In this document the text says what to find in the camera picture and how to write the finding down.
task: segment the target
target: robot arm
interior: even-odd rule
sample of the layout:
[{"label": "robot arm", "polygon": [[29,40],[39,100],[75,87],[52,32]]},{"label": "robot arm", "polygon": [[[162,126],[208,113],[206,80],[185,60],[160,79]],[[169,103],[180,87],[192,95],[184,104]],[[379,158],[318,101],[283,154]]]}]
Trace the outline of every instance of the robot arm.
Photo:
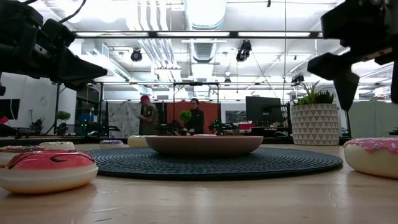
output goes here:
[{"label": "robot arm", "polygon": [[351,108],[358,88],[352,64],[372,59],[380,65],[394,62],[391,100],[398,103],[398,1],[346,0],[323,15],[321,24],[325,39],[339,39],[350,51],[313,58],[308,71],[333,80],[341,108]]},{"label": "robot arm", "polygon": [[[61,23],[53,19],[43,23],[43,16],[28,4],[0,1],[0,74],[49,78],[79,90],[107,71],[73,54],[68,47],[74,40]],[[4,92],[0,85],[0,95]]]}]

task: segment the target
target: white patterned planter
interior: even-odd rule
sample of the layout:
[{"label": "white patterned planter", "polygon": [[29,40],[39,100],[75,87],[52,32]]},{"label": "white patterned planter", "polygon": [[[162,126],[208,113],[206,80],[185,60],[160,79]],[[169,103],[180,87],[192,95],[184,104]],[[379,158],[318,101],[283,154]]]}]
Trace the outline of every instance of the white patterned planter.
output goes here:
[{"label": "white patterned planter", "polygon": [[335,104],[297,105],[291,110],[294,144],[337,146],[338,115]]}]

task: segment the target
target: red beanie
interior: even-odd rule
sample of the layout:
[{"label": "red beanie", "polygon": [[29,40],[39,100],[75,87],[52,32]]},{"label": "red beanie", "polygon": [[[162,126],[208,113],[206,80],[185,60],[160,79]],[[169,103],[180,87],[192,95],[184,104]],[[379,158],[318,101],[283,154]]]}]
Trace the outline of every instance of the red beanie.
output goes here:
[{"label": "red beanie", "polygon": [[141,102],[144,101],[144,100],[149,100],[149,96],[148,95],[143,95],[141,97]]}]

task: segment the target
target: person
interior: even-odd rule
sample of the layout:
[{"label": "person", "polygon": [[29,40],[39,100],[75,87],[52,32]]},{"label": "person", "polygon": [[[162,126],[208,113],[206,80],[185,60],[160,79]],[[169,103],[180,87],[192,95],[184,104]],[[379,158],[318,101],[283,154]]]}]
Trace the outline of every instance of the person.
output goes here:
[{"label": "person", "polygon": [[189,133],[204,134],[205,114],[202,110],[199,110],[198,99],[192,98],[190,104],[192,117],[184,126],[188,129]]},{"label": "person", "polygon": [[158,135],[158,111],[156,106],[150,102],[147,95],[141,97],[141,103],[144,105],[144,114],[138,118],[142,121],[142,135]]}]

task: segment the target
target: computer monitor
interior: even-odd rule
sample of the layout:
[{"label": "computer monitor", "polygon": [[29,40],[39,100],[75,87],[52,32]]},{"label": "computer monitor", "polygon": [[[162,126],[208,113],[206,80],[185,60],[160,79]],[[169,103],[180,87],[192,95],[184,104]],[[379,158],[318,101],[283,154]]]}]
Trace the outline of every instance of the computer monitor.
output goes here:
[{"label": "computer monitor", "polygon": [[246,97],[246,118],[253,123],[263,126],[275,122],[283,123],[280,98],[268,98],[259,96]]}]

